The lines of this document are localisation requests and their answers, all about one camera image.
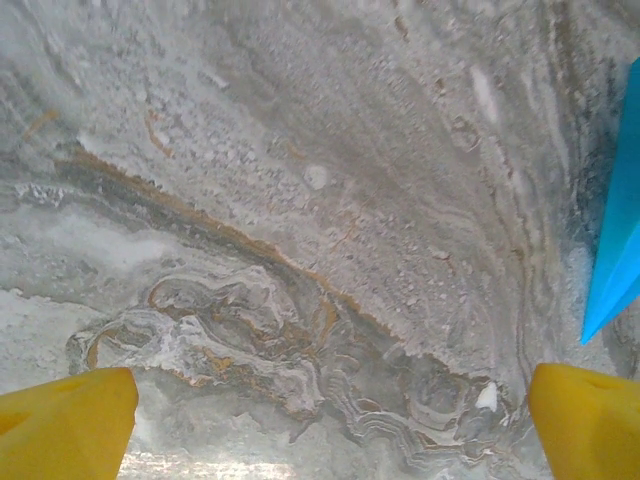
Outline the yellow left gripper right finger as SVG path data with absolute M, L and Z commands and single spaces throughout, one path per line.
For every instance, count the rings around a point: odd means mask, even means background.
M 554 478 L 639 477 L 638 382 L 542 363 L 528 405 Z

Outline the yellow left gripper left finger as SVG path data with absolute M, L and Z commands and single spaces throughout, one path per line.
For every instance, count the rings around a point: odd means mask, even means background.
M 103 368 L 1 396 L 3 479 L 114 479 L 135 425 L 130 369 Z

